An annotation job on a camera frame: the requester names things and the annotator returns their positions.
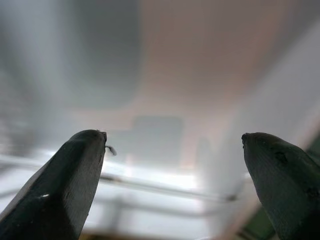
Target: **ceiling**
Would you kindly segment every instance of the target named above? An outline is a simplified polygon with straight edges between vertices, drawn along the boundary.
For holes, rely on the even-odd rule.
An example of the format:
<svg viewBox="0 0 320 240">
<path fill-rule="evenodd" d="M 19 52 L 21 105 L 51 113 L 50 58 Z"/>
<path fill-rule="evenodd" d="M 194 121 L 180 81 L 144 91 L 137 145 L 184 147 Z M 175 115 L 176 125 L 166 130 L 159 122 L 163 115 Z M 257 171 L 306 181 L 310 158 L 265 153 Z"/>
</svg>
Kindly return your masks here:
<svg viewBox="0 0 320 240">
<path fill-rule="evenodd" d="M 1 1 L 0 209 L 99 129 L 118 153 L 102 176 L 122 184 L 102 177 L 85 231 L 229 238 L 259 205 L 241 135 L 305 147 L 319 126 L 318 5 Z"/>
</svg>

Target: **white ceiling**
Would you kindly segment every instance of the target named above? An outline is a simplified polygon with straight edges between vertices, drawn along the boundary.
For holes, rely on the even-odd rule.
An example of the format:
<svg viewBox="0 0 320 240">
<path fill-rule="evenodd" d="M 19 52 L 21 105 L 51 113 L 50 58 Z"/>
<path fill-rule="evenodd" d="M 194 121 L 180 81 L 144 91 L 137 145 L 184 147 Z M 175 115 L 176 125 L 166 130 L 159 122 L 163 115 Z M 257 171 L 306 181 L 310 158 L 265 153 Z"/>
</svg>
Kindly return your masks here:
<svg viewBox="0 0 320 240">
<path fill-rule="evenodd" d="M 258 204 L 241 135 L 304 147 L 318 129 L 316 4 L 2 1 L 0 209 L 69 137 L 99 129 L 118 152 L 103 174 L 131 185 L 101 182 L 85 230 L 233 233 Z"/>
</svg>

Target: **blurry background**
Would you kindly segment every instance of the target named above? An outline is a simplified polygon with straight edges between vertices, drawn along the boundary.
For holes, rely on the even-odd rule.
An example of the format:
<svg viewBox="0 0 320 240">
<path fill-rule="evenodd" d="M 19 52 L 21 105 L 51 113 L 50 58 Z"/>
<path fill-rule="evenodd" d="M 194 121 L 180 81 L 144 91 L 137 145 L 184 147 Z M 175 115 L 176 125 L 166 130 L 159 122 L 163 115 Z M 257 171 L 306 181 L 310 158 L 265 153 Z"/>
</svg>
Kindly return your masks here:
<svg viewBox="0 0 320 240">
<path fill-rule="evenodd" d="M 319 5 L 0 1 L 0 211 L 74 133 L 99 129 L 118 156 L 83 239 L 272 238 L 241 135 L 317 137 Z"/>
</svg>

